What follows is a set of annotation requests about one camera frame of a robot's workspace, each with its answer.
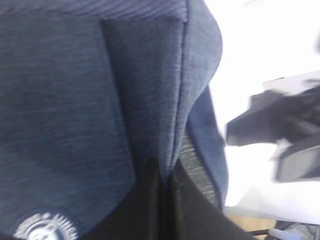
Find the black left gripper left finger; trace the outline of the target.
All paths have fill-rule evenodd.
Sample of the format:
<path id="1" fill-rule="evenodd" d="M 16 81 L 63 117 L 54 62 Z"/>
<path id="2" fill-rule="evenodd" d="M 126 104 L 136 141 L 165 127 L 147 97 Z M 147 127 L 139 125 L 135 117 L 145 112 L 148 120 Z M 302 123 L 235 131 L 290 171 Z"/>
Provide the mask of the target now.
<path id="1" fill-rule="evenodd" d="M 172 193 L 152 158 L 120 204 L 87 232 L 88 240 L 173 240 Z"/>

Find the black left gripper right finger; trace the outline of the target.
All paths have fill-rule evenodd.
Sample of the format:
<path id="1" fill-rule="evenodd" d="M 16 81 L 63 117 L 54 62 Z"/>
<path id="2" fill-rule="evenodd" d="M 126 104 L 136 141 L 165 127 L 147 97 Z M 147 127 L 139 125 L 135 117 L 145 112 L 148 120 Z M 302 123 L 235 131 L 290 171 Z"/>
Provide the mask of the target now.
<path id="1" fill-rule="evenodd" d="M 193 183 L 180 161 L 170 176 L 173 240 L 251 240 L 224 216 Z"/>

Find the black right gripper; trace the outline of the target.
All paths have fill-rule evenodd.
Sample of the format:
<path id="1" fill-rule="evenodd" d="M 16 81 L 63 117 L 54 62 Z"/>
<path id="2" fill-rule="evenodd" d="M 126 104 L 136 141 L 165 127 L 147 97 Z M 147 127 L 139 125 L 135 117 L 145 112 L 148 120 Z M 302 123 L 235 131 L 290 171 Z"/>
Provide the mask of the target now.
<path id="1" fill-rule="evenodd" d="M 226 143 L 246 146 L 276 143 L 296 144 L 320 132 L 320 86 L 294 95 L 267 90 L 250 97 L 250 108 L 226 127 Z"/>

